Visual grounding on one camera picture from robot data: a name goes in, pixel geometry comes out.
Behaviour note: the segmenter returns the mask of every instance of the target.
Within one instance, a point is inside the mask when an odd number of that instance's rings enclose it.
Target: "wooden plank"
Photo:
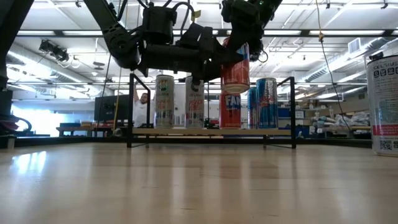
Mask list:
[[[153,128],[134,128],[134,134],[202,134],[202,135],[285,135],[290,136],[290,130],[278,129],[153,129]]]

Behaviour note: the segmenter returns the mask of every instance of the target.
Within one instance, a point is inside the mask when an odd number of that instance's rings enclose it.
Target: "wooden floor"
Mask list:
[[[370,149],[67,144],[0,151],[0,223],[398,223]]]

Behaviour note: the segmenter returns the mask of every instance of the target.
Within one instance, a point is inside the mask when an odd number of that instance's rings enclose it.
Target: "person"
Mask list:
[[[147,122],[147,103],[150,101],[150,123],[153,123],[154,117],[154,101],[148,99],[148,94],[143,93],[141,98],[138,98],[137,94],[137,83],[134,84],[134,107],[132,111],[132,120],[134,121],[134,127],[138,128],[142,124],[146,124]]]

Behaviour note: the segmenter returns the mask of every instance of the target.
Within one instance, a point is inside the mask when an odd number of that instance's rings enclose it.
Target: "red can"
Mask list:
[[[223,45],[226,46],[229,37],[225,38]],[[244,93],[250,88],[249,77],[249,45],[245,43],[237,53],[243,55],[244,59],[234,65],[223,66],[221,69],[221,89],[230,93]]]
[[[241,95],[223,91],[220,95],[220,128],[241,128]]]

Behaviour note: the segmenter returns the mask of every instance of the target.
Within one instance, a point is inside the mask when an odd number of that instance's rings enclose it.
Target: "person's arm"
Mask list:
[[[134,102],[139,101],[138,93],[137,93],[137,82],[134,83]]]

